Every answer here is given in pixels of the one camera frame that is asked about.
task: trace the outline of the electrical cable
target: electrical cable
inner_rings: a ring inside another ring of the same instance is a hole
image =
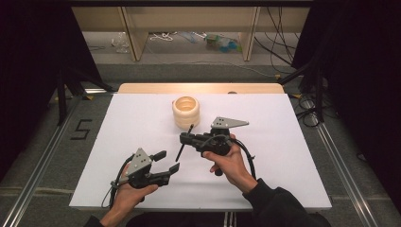
[[[108,208],[108,207],[110,207],[110,206],[103,206],[103,204],[104,204],[104,201],[106,200],[106,198],[107,198],[107,195],[109,195],[109,193],[110,193],[110,191],[112,191],[112,186],[110,187],[110,189],[109,189],[109,191],[106,193],[106,196],[104,196],[104,198],[103,198],[103,201],[102,201],[102,203],[101,203],[101,208]]]
[[[268,32],[265,32],[265,36],[266,36],[270,41],[274,42],[274,40],[273,40],[271,37],[268,36]],[[276,44],[279,44],[279,45],[282,45],[282,46],[286,46],[286,47],[291,48],[291,49],[296,49],[294,46],[285,45],[285,44],[280,44],[280,43],[277,43],[277,42],[276,42]]]
[[[292,54],[290,53],[290,51],[288,50],[288,46],[286,44],[286,39],[284,38],[284,31],[283,31],[283,23],[282,23],[282,14],[283,14],[283,8],[279,8],[278,14],[279,14],[279,22],[278,25],[275,23],[271,13],[270,13],[270,9],[267,8],[268,13],[269,13],[269,17],[271,18],[271,21],[273,22],[274,28],[276,30],[276,36],[274,38],[274,43],[273,45],[276,43],[276,39],[277,39],[277,35],[281,38],[281,40],[283,41],[284,46],[286,47],[286,51],[288,54],[288,57],[290,58],[290,60],[292,61],[293,57]]]
[[[284,58],[282,58],[281,56],[279,56],[278,54],[274,53],[272,50],[268,49],[267,47],[265,47],[263,44],[261,44],[256,37],[254,37],[254,39],[257,41],[258,44],[260,44],[262,46],[262,48],[264,48],[265,50],[269,51],[272,55],[274,55],[275,57],[279,58],[281,61],[291,65],[291,62],[285,60]]]
[[[248,149],[245,147],[245,145],[241,141],[239,141],[237,139],[231,139],[231,141],[233,141],[235,144],[239,145],[239,147],[242,148],[242,150],[244,150],[245,154],[247,155],[248,163],[250,165],[251,174],[252,174],[253,178],[256,180],[256,173],[255,173],[254,165],[253,165],[254,156],[252,156],[248,152]]]
[[[110,209],[112,209],[113,204],[114,204],[115,194],[117,193],[117,190],[118,190],[118,187],[119,187],[118,182],[120,181],[121,174],[123,173],[123,170],[124,170],[125,166],[127,165],[127,163],[129,163],[132,160],[133,156],[134,156],[134,154],[132,156],[130,156],[130,158],[128,158],[124,162],[124,164],[121,166],[120,170],[118,171],[118,174],[117,174],[117,177],[115,178],[115,181],[112,182],[112,187],[109,190],[110,191],[110,201],[109,201]]]
[[[321,122],[319,121],[316,112],[318,111],[315,105],[315,101],[313,99],[314,97],[308,97],[308,98],[304,98],[301,97],[298,99],[298,104],[294,107],[294,112],[296,113],[296,110],[298,109],[298,107],[300,107],[303,111],[299,112],[297,114],[295,114],[297,116],[298,120],[303,119],[303,123],[305,126],[307,127],[317,127]],[[329,109],[334,109],[333,105],[325,105],[322,106],[322,112],[324,110],[329,110]],[[324,115],[329,116],[331,118],[338,118],[337,116],[333,116],[330,115],[328,113],[323,112]]]
[[[261,73],[261,72],[255,70],[255,69],[248,68],[248,67],[244,67],[244,66],[237,65],[237,64],[234,64],[234,63],[231,63],[231,62],[227,62],[227,61],[189,61],[189,62],[171,62],[171,63],[167,63],[167,62],[161,61],[161,60],[156,56],[156,54],[148,47],[147,44],[145,44],[145,48],[146,48],[151,54],[153,54],[154,58],[156,58],[157,61],[158,61],[160,64],[169,65],[169,64],[195,64],[195,63],[225,63],[225,64],[230,64],[230,65],[232,65],[232,66],[235,66],[235,67],[238,67],[238,68],[241,68],[241,69],[253,71],[253,72],[255,72],[255,73],[257,73],[257,74],[260,74],[260,75],[262,75],[262,76],[265,76],[265,77],[271,77],[271,75],[267,75],[267,74]]]

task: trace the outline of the cable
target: cable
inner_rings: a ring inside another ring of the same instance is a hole
[[[267,47],[265,47],[263,44],[261,44],[261,43],[256,39],[256,37],[254,37],[254,39],[257,41],[258,44],[260,44],[260,45],[262,46],[262,48],[264,48],[265,50],[269,51],[272,55],[274,55],[275,57],[279,58],[281,61],[283,61],[283,62],[285,62],[285,63],[291,65],[291,62],[289,62],[289,61],[283,59],[283,58],[280,57],[278,54],[274,53],[272,50],[270,50],[270,49],[268,49]]]
[[[113,188],[113,187],[111,186],[110,189],[109,189],[109,191],[106,193],[106,196],[104,196],[103,201],[102,201],[102,203],[101,203],[101,208],[108,208],[108,207],[110,207],[110,205],[108,205],[108,206],[103,206],[103,203],[104,203],[104,201],[106,200],[107,195],[109,195],[110,191],[112,191],[112,188]]]
[[[256,180],[256,173],[254,171],[254,165],[253,165],[254,156],[252,157],[252,155],[248,152],[248,149],[245,147],[245,145],[241,141],[239,141],[237,139],[231,139],[231,141],[233,141],[235,144],[239,145],[239,147],[242,148],[242,150],[244,150],[245,154],[247,155],[248,163],[250,165],[251,174],[252,174],[253,178]]]
[[[271,15],[271,13],[270,13],[269,8],[267,8],[267,10],[268,10],[269,16],[270,16],[270,18],[271,18],[271,21],[273,22],[274,28],[275,28],[275,30],[276,30],[276,36],[275,36],[275,38],[274,38],[273,46],[274,46],[274,44],[276,44],[277,35],[280,36],[281,40],[283,41],[284,46],[286,47],[286,51],[287,51],[288,57],[289,57],[290,60],[292,61],[292,59],[293,59],[292,54],[289,52],[288,46],[287,46],[287,44],[286,44],[286,39],[284,38],[283,23],[282,23],[282,20],[281,20],[281,19],[282,19],[283,9],[280,7],[280,8],[279,8],[279,11],[278,11],[278,14],[279,14],[279,22],[278,22],[278,25],[275,23],[275,21],[274,21],[272,15]]]
[[[110,201],[109,201],[110,209],[112,209],[113,204],[114,204],[115,194],[117,193],[117,190],[118,190],[118,187],[119,187],[118,182],[120,181],[121,174],[123,173],[123,170],[124,170],[125,166],[127,165],[127,163],[129,163],[132,160],[133,155],[130,156],[130,158],[128,158],[124,162],[124,164],[121,166],[120,170],[118,171],[118,174],[117,174],[117,177],[115,178],[115,181],[112,182],[112,187],[109,190],[109,191],[111,191],[111,193],[110,193]]]
[[[270,41],[274,42],[274,40],[273,40],[271,37],[268,36],[268,32],[265,32],[265,36],[266,36]],[[279,45],[282,45],[282,46],[286,46],[286,47],[291,48],[291,49],[296,49],[294,46],[285,45],[285,44],[280,44],[280,43],[277,43],[277,42],[276,42],[276,44],[279,44]]]
[[[231,63],[231,62],[227,62],[227,61],[189,61],[189,62],[172,62],[172,63],[166,63],[166,62],[161,61],[161,60],[156,56],[156,54],[148,47],[147,44],[145,44],[145,47],[147,48],[147,50],[148,50],[151,54],[154,55],[154,58],[156,58],[157,61],[158,61],[160,64],[169,65],[169,64],[188,64],[188,63],[189,63],[189,64],[194,64],[194,63],[226,63],[226,64],[230,64],[230,65],[236,66],[236,67],[241,68],[241,69],[246,69],[246,70],[253,71],[253,72],[255,72],[255,73],[257,73],[257,74],[260,74],[260,75],[262,75],[262,76],[265,76],[265,77],[271,77],[271,75],[267,75],[267,74],[261,73],[261,72],[255,70],[255,69],[248,68],[248,67],[244,67],[244,66],[237,65],[237,64],[234,64],[234,63]]]
[[[153,33],[153,37],[149,38],[150,40],[155,40],[155,39],[160,39],[160,40],[164,40],[164,41],[173,41],[174,39],[170,36],[170,33],[164,33],[162,32],[162,36],[156,35],[156,33]]]
[[[324,98],[323,102],[327,103],[329,101],[327,101],[326,98]],[[298,107],[303,109],[303,111],[300,113],[297,113],[295,115],[297,116],[298,120],[303,119],[303,123],[305,126],[317,127],[321,123],[316,115],[316,112],[318,111],[318,109],[316,108],[313,96],[308,97],[308,98],[304,98],[304,96],[303,96],[300,99],[298,99],[298,104],[294,107],[295,113],[296,113],[296,110],[298,109]],[[330,114],[324,112],[324,110],[329,110],[329,109],[334,109],[334,106],[333,105],[322,106],[321,111],[323,112],[323,114],[325,116],[328,116],[331,118],[338,118],[337,116],[333,116],[333,115],[330,115]]]

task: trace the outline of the white table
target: white table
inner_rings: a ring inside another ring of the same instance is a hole
[[[175,164],[182,132],[174,124],[171,102],[188,94],[114,95],[70,206],[99,208],[110,181],[138,148],[147,154],[167,150],[151,172]],[[193,133],[210,131],[216,116],[247,120],[231,129],[255,155],[256,177],[272,188],[290,191],[312,212],[331,208],[321,178],[307,148],[295,114],[284,94],[192,94],[200,103],[200,124]],[[136,208],[148,211],[249,211],[251,206],[224,176],[209,173],[211,162],[186,146],[180,170]]]

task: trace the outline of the hand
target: hand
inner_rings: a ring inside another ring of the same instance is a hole
[[[125,166],[123,173],[127,171],[128,166]],[[156,191],[157,188],[157,184],[140,189],[133,188],[128,183],[120,185],[112,209],[100,223],[103,226],[117,226],[146,195]]]
[[[235,135],[233,134],[230,134],[230,137],[235,139]],[[239,145],[233,144],[230,151],[225,156],[215,154],[212,151],[205,151],[202,156],[203,158],[215,162],[210,168],[210,172],[215,172],[220,168],[226,175],[227,180],[243,193],[250,192],[257,185],[257,181],[244,165]]]

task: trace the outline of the black jacket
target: black jacket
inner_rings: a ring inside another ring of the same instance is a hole
[[[243,194],[252,207],[252,213],[145,213],[131,219],[127,226],[141,227],[271,227],[301,226],[328,227],[330,223],[319,214],[308,214],[298,200],[286,189],[269,188],[262,179],[248,194]],[[93,216],[85,227],[101,227]]]

